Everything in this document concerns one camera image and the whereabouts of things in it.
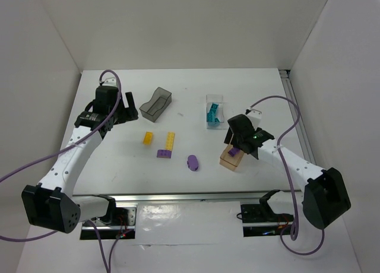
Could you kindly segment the purple 2x4 lego brick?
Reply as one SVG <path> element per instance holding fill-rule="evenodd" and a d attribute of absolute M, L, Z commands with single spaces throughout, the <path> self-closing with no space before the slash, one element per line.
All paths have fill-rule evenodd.
<path fill-rule="evenodd" d="M 232 148 L 228 151 L 228 154 L 229 154 L 231 157 L 234 157 L 234 156 L 236 156 L 239 152 L 240 152 L 240 149 L 235 148 L 235 147 L 232 147 Z"/>

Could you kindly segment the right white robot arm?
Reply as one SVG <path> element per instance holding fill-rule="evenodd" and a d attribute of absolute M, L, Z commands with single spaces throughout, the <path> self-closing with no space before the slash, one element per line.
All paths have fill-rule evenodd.
<path fill-rule="evenodd" d="M 251 116 L 239 114 L 227 123 L 226 144 L 290 174 L 303 192 L 303 214 L 315 228 L 327 228 L 351 208 L 343 177 L 337 169 L 325 170 L 281 146 L 273 135 L 255 128 Z"/>

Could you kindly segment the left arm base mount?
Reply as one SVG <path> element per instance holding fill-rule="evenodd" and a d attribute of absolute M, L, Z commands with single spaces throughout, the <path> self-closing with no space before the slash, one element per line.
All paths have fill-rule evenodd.
<path fill-rule="evenodd" d="M 102 221 L 100 218 L 92 220 L 99 231 L 102 240 L 132 240 L 135 239 L 135 225 L 137 219 L 137 207 L 117 207 L 112 220 Z"/>

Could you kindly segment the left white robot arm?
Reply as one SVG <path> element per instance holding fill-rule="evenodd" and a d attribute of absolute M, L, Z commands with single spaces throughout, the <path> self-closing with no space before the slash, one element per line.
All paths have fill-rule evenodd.
<path fill-rule="evenodd" d="M 116 218 L 114 198 L 73 196 L 78 178 L 90 156 L 116 125 L 138 119 L 132 93 L 122 94 L 117 75 L 99 79 L 95 98 L 81 112 L 65 149 L 37 185 L 27 185 L 21 198 L 29 223 L 61 233 L 71 233 L 79 223 L 100 220 L 109 225 Z"/>

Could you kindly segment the teal 2x4 lego brick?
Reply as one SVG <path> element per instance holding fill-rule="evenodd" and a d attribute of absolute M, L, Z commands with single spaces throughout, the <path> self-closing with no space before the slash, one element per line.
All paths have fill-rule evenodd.
<path fill-rule="evenodd" d="M 207 113 L 207 119 L 211 117 L 217 118 L 217 110 L 219 108 L 219 105 L 217 103 L 212 103 L 209 109 L 209 112 Z"/>

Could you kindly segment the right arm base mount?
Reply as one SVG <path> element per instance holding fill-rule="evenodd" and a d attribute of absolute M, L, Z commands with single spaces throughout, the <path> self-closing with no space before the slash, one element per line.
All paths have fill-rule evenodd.
<path fill-rule="evenodd" d="M 283 193 L 273 190 L 260 197 L 255 204 L 242 204 L 236 218 L 242 222 L 244 237 L 279 236 L 290 234 L 294 215 L 286 212 L 275 213 L 269 202 L 275 194 Z"/>

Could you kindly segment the small teal lego brick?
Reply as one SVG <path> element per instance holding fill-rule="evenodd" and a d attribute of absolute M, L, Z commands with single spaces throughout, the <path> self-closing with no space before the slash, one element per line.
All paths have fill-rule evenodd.
<path fill-rule="evenodd" d="M 207 126 L 210 128 L 216 128 L 220 125 L 220 121 L 218 118 L 211 117 L 207 119 Z"/>

